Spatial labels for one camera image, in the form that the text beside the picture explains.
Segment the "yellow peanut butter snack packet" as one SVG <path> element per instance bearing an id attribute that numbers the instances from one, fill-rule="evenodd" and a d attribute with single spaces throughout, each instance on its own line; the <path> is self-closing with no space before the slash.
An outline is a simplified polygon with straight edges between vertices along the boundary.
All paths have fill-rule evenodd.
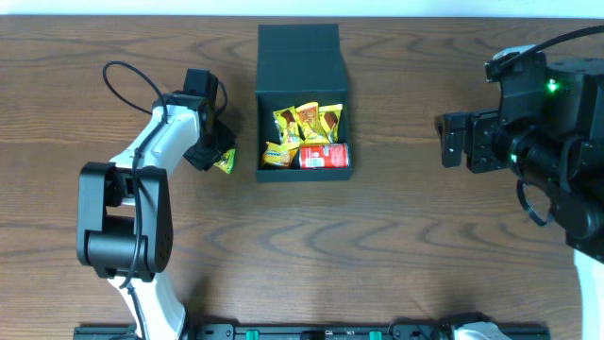
<path id="1" fill-rule="evenodd" d="M 318 103 L 306 103 L 295 109 L 296 122 L 301 130 L 304 145 L 326 145 L 329 143 L 318 114 Z"/>

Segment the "red soda can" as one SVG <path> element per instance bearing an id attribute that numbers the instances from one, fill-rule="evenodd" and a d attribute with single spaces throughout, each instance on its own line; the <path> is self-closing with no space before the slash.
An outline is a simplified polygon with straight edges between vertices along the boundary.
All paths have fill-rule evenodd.
<path id="1" fill-rule="evenodd" d="M 298 155 L 303 169 L 346 168 L 350 164 L 347 144 L 302 145 Z"/>

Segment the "yellow chocolate cake packet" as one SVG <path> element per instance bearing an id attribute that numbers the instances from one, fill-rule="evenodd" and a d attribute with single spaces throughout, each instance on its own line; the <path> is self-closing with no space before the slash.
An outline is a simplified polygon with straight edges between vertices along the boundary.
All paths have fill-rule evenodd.
<path id="1" fill-rule="evenodd" d="M 298 148 L 302 143 L 297 121 L 295 119 L 295 107 L 275 110 L 273 112 L 280 145 L 287 149 Z"/>
<path id="2" fill-rule="evenodd" d="M 318 108 L 319 121 L 328 140 L 332 144 L 338 143 L 338 129 L 342 110 L 342 104 L 322 106 Z"/>

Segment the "yellow cracker snack packet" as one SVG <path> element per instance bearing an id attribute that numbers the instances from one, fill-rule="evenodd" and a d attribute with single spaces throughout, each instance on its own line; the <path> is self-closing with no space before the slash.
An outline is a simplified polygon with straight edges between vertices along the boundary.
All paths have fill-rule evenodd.
<path id="1" fill-rule="evenodd" d="M 265 166 L 285 167 L 289 168 L 297 154 L 297 148 L 288 148 L 285 145 L 266 143 L 266 149 L 261 156 L 260 164 Z"/>

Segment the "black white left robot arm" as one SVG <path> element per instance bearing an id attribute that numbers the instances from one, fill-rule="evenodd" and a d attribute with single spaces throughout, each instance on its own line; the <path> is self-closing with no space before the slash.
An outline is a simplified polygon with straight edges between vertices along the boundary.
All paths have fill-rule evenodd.
<path id="1" fill-rule="evenodd" d="M 174 227 L 169 178 L 181 159 L 210 169 L 234 146 L 208 94 L 165 93 L 134 141 L 79 174 L 76 255 L 124 298 L 135 319 L 125 338 L 180 339 L 187 312 L 165 269 Z"/>

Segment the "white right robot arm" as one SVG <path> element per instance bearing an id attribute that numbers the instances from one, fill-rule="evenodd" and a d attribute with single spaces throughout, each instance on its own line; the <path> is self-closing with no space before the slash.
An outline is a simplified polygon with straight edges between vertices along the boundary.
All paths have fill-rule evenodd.
<path id="1" fill-rule="evenodd" d="M 446 168 L 508 168 L 538 226 L 557 223 L 574 251 L 582 336 L 603 336 L 603 61 L 549 63 L 543 47 L 504 49 L 485 64 L 500 89 L 491 110 L 440 115 L 435 128 Z"/>

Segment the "green pandan cake packet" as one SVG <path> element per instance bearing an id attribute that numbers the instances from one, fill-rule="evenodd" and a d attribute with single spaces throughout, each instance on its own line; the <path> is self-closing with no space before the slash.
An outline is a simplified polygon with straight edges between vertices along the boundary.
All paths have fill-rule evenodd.
<path id="1" fill-rule="evenodd" d="M 220 159 L 213 165 L 224 171 L 226 174 L 230 174 L 235 164 L 236 149 L 230 148 L 228 151 L 222 154 Z"/>

